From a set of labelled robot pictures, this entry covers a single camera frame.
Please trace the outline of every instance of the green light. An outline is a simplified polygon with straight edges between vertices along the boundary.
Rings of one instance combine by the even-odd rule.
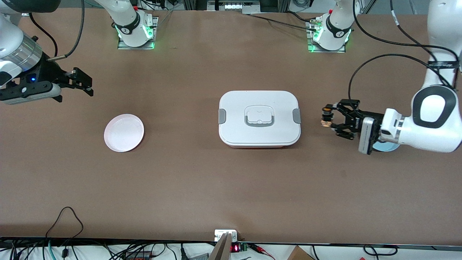
[[[143,30],[146,34],[146,37],[152,38],[152,29],[151,28],[146,28],[146,26],[143,25]]]
[[[119,35],[119,38],[122,39],[122,36],[120,36],[120,31],[119,31],[119,29],[117,28],[117,26],[115,27],[115,30],[117,31],[117,34]]]

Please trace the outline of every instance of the gray latch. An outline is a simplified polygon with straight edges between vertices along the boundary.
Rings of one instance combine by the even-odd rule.
[[[300,109],[296,108],[292,110],[292,117],[293,117],[293,121],[296,122],[297,124],[302,123],[302,119],[300,118]]]
[[[218,124],[226,122],[226,110],[223,108],[218,109]]]

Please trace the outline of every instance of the metal bracket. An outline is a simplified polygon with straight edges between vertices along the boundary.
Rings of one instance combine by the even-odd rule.
[[[148,23],[146,25],[147,33],[152,33],[152,38],[148,40],[145,44],[139,47],[130,47],[126,45],[122,39],[119,37],[119,42],[117,43],[118,50],[152,50],[154,49],[156,43],[156,35],[157,35],[157,25],[158,25],[159,17],[153,16],[152,23]]]
[[[318,43],[313,41],[313,38],[316,37],[317,32],[309,30],[309,29],[317,29],[316,26],[314,26],[310,22],[305,22],[305,26],[307,28],[306,29],[306,38],[308,39],[308,51],[310,51],[310,52],[318,52],[318,53],[326,53],[326,52],[345,53],[345,51],[346,51],[345,44],[343,44],[343,46],[338,50],[326,50],[323,47],[321,47]]]
[[[234,229],[215,229],[215,242],[220,240],[223,234],[231,233],[232,242],[237,242],[237,231]]]

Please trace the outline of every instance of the metal mounting plate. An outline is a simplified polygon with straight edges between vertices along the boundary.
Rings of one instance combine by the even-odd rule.
[[[232,242],[237,242],[237,231],[234,229],[215,229],[215,242],[218,242],[218,240],[221,238],[221,236],[225,233],[231,233],[232,234]]]

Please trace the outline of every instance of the white floor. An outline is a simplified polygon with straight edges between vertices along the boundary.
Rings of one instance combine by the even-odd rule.
[[[295,246],[290,245],[259,245],[270,253],[276,260],[287,260],[290,253]],[[180,244],[169,244],[169,247],[175,251],[177,260],[181,260]],[[78,260],[109,260],[109,252],[101,246],[78,246],[74,247]],[[113,252],[119,252],[127,248],[127,245],[110,246]],[[152,246],[146,247],[145,251],[150,251]],[[164,248],[163,244],[155,245],[154,254],[159,254]],[[313,251],[311,246],[301,246],[313,258]],[[62,260],[61,252],[63,248],[55,248],[52,250],[57,260]],[[186,255],[189,258],[199,256],[206,253],[211,253],[213,246],[205,243],[184,244]],[[390,249],[377,249],[378,253],[390,253]],[[0,253],[0,259],[8,260],[10,257],[10,250]],[[364,257],[365,260],[376,260],[375,257],[369,256],[363,252],[362,248],[350,247],[331,247],[331,246],[316,246],[316,252],[319,260],[359,260]],[[20,260],[23,260],[26,254],[23,254]],[[258,254],[252,250],[232,253],[230,260],[243,260],[251,257],[249,260],[272,260],[268,256]],[[380,256],[380,260],[460,260],[462,259],[462,252],[454,251],[440,251],[440,250],[417,250],[417,249],[399,249],[398,253],[393,256]],[[36,248],[29,256],[29,260],[44,260],[42,257],[42,249]],[[45,248],[45,260],[52,260],[50,253]],[[69,248],[69,256],[66,260],[77,260],[72,250]],[[173,253],[166,249],[155,260],[175,260]]]

